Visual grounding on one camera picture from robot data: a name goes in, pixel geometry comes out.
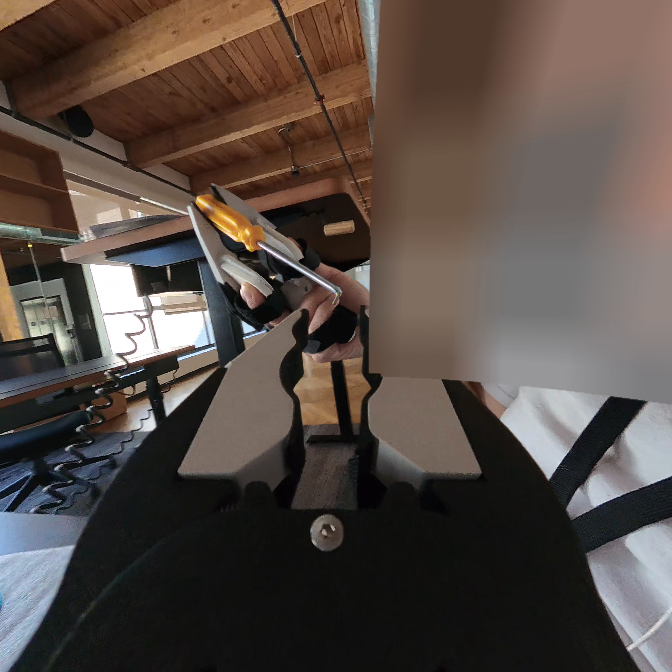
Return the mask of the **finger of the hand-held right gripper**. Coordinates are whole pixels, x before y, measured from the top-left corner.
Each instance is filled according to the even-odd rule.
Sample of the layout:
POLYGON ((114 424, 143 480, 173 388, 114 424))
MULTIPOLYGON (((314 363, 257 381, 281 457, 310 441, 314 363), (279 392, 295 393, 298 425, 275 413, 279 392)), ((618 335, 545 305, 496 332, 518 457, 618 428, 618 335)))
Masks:
POLYGON ((200 212, 195 202, 189 204, 188 212, 192 227, 215 281, 221 285, 227 284, 232 287, 232 276, 227 272, 226 266, 223 267, 223 264, 226 265, 232 261, 230 251, 225 248, 219 233, 200 212))
POLYGON ((246 217, 249 223, 260 226, 266 232, 277 232, 273 223, 269 222, 264 216, 247 205, 244 200, 234 195, 231 191, 214 183, 210 184, 209 191, 219 202, 246 217))

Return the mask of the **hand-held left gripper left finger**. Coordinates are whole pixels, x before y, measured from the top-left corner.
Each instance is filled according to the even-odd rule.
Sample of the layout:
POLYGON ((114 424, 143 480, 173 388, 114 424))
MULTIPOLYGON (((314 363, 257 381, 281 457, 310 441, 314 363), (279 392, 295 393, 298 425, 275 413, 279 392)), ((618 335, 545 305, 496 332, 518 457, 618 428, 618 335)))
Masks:
POLYGON ((305 457, 300 401, 308 314, 296 310, 233 359, 179 467, 186 479, 281 482, 305 457))

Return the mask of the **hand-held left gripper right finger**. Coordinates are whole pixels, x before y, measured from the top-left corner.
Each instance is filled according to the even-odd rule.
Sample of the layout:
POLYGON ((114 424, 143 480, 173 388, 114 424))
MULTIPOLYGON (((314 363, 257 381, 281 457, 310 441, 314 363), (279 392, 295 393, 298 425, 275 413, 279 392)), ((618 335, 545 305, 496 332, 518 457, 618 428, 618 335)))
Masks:
POLYGON ((361 307, 362 401, 358 458, 363 475, 379 481, 474 480, 482 475, 474 450, 440 379, 392 377, 370 369, 370 315, 361 307))

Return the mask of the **orange handled screwdriver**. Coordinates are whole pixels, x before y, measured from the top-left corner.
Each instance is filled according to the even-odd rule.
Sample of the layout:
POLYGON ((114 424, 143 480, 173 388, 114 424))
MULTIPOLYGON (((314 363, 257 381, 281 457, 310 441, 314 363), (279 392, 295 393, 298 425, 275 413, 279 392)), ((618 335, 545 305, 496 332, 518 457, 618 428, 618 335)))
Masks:
POLYGON ((243 244, 248 251, 266 248, 267 232, 260 226, 249 223, 243 215, 235 212, 211 193, 201 195, 194 201, 200 212, 219 233, 225 234, 235 243, 243 244))

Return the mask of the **wooden top standing desk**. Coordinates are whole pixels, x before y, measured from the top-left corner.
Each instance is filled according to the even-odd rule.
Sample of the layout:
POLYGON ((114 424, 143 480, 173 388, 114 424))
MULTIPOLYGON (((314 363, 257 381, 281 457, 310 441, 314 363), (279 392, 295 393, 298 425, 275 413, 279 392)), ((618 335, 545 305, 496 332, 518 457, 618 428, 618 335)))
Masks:
POLYGON ((232 314, 229 301, 206 261, 189 216, 178 216, 171 221, 79 242, 63 247, 61 255, 64 262, 80 265, 158 268, 197 262, 220 366, 224 367, 244 351, 241 320, 232 314))

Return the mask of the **black t-shaped desk leg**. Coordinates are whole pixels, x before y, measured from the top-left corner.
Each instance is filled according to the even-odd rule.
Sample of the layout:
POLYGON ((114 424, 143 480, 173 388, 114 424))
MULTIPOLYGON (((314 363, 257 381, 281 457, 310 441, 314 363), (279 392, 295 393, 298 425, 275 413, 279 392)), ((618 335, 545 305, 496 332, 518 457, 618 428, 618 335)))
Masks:
POLYGON ((359 436, 355 432, 355 426, 352 421, 344 364, 342 361, 334 361, 330 364, 330 368, 335 409, 337 412, 337 430, 331 433, 322 430, 317 433, 309 433, 306 442, 307 444, 348 443, 357 445, 359 436))

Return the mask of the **low wooden top desk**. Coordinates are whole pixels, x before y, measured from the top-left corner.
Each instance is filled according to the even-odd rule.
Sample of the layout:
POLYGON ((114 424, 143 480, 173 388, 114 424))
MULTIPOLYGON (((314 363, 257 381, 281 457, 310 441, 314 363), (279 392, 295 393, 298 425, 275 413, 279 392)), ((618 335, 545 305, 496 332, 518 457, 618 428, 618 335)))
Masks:
POLYGON ((95 397, 89 390, 57 396, 38 403, 49 394, 58 394, 79 385, 89 387, 103 380, 108 370, 120 374, 121 389, 149 381, 152 395, 162 407, 158 377, 179 368, 179 358, 195 352, 192 345, 167 350, 154 350, 146 355, 130 356, 129 365, 117 356, 101 357, 80 364, 68 365, 47 372, 29 374, 1 382, 1 432, 33 424, 50 417, 68 413, 86 400, 95 397))

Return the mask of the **person's right hand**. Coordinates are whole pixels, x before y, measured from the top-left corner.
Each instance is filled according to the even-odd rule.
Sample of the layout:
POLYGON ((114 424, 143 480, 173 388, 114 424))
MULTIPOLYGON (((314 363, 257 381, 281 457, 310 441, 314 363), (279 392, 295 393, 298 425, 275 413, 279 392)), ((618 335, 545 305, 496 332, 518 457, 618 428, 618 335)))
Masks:
MULTIPOLYGON (((349 277, 347 273, 324 263, 316 268, 316 273, 342 290, 338 304, 340 307, 347 308, 357 314, 362 306, 365 308, 370 306, 369 290, 356 279, 349 277)), ((257 308, 265 301, 264 295, 247 282, 242 283, 239 293, 249 308, 257 308)), ((332 296, 332 293, 325 288, 313 284, 313 288, 303 297, 300 309, 308 311, 310 319, 308 334, 312 335, 333 314, 337 306, 333 304, 332 296)), ((311 354, 310 357, 316 363, 327 363, 354 359, 363 356, 363 353, 364 346, 357 331, 349 342, 335 343, 322 352, 311 354)))

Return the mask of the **dark raised tabletop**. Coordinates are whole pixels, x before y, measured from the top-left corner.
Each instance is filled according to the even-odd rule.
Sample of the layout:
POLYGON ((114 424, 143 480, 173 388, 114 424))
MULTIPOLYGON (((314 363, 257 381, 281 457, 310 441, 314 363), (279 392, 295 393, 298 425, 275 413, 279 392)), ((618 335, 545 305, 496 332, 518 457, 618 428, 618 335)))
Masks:
POLYGON ((352 198, 336 194, 293 204, 262 210, 282 235, 306 243, 318 254, 321 261, 342 272, 368 262, 371 257, 370 227, 352 198), (327 224, 354 222, 354 231, 327 236, 327 224))

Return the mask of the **dark patterned rug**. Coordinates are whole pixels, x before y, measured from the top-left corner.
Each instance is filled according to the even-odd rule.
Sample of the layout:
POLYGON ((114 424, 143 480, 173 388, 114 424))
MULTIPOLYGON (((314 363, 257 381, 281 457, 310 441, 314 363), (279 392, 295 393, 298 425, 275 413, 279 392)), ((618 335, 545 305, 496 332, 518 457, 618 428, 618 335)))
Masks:
MULTIPOLYGON (((83 454, 87 458, 93 458, 121 451, 121 453, 114 458, 116 465, 110 466, 110 463, 107 460, 103 460, 99 463, 72 469, 72 473, 85 480, 94 482, 99 487, 99 493, 102 496, 149 432, 136 432, 133 437, 131 434, 131 432, 96 434, 96 439, 93 445, 84 449, 83 454)), ((61 449, 49 453, 44 460, 49 466, 55 467, 59 463, 73 459, 74 456, 68 455, 64 449, 61 449)), ((29 476, 30 472, 31 464, 28 462, 22 462, 2 468, 1 490, 15 481, 22 479, 24 476, 29 476)), ((47 511, 50 515, 88 517, 95 509, 97 501, 99 500, 99 498, 93 498, 90 495, 90 491, 85 491, 81 485, 63 488, 60 492, 66 497, 66 501, 62 505, 47 511)), ((11 503, 16 494, 18 494, 18 492, 1 499, 1 512, 11 503)), ((33 508, 52 501, 54 501, 53 498, 50 497, 48 493, 44 493, 43 486, 40 486, 37 490, 31 492, 26 500, 19 505, 16 513, 30 513, 33 508)))

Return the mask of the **black ceiling pipe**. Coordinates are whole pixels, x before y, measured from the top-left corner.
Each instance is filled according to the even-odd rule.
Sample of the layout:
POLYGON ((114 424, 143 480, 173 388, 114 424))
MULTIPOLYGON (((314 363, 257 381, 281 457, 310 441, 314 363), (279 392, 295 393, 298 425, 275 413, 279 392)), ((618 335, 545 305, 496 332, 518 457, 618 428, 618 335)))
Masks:
POLYGON ((309 66, 308 66, 308 64, 307 64, 307 62, 304 58, 304 55, 302 53, 302 50, 301 50, 300 44, 299 44, 299 42, 296 38, 296 35, 295 35, 293 29, 290 27, 288 18, 286 16, 280 2, 279 1, 270 1, 270 2, 272 4, 273 9, 275 10, 276 14, 278 15, 278 18, 281 22, 281 25, 283 26, 283 29, 284 29, 287 37, 290 40, 294 55, 296 56, 296 59, 300 63, 300 66, 303 70, 303 73, 304 73, 304 75, 305 75, 305 77, 306 77, 306 79, 309 83, 309 86, 310 86, 310 88, 313 92, 313 95, 314 95, 314 98, 315 98, 315 105, 319 106, 319 108, 320 108, 320 110, 321 110, 321 112, 324 116, 324 119, 327 122, 327 126, 329 127, 329 130, 331 131, 332 137, 333 137, 333 139, 334 139, 334 141, 337 145, 339 154, 340 154, 340 156, 341 156, 341 158, 342 158, 342 160, 345 164, 345 167, 346 167, 346 169, 349 173, 349 176, 354 181, 356 191, 358 193, 359 199, 362 202, 362 206, 364 207, 365 214, 367 216, 370 216, 370 207, 367 204, 367 200, 366 200, 366 197, 364 196, 364 192, 362 191, 362 187, 360 186, 359 181, 356 178, 354 168, 352 167, 352 164, 351 164, 351 162, 350 162, 350 160, 349 160, 349 158, 346 154, 346 151, 343 147, 343 144, 341 142, 340 136, 339 136, 339 134, 338 134, 333 122, 332 122, 331 116, 329 115, 329 111, 328 111, 328 109, 326 107, 326 104, 325 104, 324 95, 321 93, 319 87, 316 84, 315 78, 313 77, 313 74, 310 71, 309 66))

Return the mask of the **round black ceiling fixture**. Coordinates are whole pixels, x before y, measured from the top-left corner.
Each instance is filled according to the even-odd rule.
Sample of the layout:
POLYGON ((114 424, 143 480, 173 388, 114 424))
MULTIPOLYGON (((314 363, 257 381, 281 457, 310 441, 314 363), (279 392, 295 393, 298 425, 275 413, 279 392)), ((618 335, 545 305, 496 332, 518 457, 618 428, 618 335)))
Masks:
POLYGON ((90 115, 80 106, 72 106, 58 113, 70 135, 78 139, 87 139, 95 131, 90 115))

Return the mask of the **person's white shirt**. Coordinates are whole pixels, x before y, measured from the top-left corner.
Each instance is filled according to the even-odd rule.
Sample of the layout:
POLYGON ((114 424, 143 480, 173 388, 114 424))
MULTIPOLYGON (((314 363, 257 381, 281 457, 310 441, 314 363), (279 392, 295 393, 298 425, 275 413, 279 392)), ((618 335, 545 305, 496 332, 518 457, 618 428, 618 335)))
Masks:
POLYGON ((641 671, 671 670, 671 406, 475 384, 548 477, 641 671))

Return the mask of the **wooden wall shelf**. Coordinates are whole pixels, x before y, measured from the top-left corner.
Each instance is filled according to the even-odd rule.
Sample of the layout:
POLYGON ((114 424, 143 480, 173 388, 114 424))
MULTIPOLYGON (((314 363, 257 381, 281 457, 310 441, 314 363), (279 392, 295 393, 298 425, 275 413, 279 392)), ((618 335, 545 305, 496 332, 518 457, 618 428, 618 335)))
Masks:
POLYGON ((60 155, 1 131, 1 222, 79 232, 60 155))

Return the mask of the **grey duct pipe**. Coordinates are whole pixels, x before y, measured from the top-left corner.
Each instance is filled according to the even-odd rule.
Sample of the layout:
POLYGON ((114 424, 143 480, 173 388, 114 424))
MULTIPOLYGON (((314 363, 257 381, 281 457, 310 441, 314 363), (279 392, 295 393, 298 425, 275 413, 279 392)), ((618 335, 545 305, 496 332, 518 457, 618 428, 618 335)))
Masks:
POLYGON ((378 65, 378 46, 380 36, 380 5, 381 1, 357 1, 362 41, 367 61, 372 103, 376 106, 376 80, 378 65))

